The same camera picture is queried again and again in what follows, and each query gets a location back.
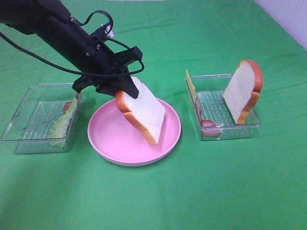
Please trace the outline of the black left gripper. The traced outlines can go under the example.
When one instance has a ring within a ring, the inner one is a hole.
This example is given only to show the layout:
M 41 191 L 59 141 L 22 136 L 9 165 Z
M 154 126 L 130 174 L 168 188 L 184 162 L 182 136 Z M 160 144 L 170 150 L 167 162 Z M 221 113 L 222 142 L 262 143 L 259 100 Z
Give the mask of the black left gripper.
M 129 64 L 142 60 L 138 47 L 114 53 L 104 43 L 78 39 L 71 42 L 71 49 L 71 62 L 83 71 L 72 86 L 75 91 L 93 85 L 98 93 L 115 95 L 123 91 L 134 99 L 138 97 L 139 90 L 128 71 Z

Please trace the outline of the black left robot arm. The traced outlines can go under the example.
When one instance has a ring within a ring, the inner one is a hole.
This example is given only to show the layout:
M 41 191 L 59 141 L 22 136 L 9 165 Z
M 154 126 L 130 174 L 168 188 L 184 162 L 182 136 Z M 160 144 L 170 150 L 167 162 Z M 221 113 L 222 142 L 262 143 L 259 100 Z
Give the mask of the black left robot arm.
M 119 41 L 112 38 L 113 19 L 103 10 L 96 10 L 107 17 L 108 21 L 92 34 L 83 30 L 89 23 L 89 15 L 84 23 L 71 16 L 69 10 L 59 0 L 2 0 L 0 2 L 0 22 L 26 34 L 36 34 L 54 50 L 67 59 L 78 70 L 58 66 L 42 57 L 18 46 L 4 34 L 0 36 L 13 47 L 40 61 L 65 72 L 80 77 L 72 88 L 81 92 L 88 86 L 94 86 L 97 93 L 116 95 L 123 90 L 132 98 L 137 98 L 139 91 L 131 79 L 132 72 L 128 65 L 142 62 L 142 52 L 138 47 L 125 47 L 125 50 L 113 52 L 106 44 Z

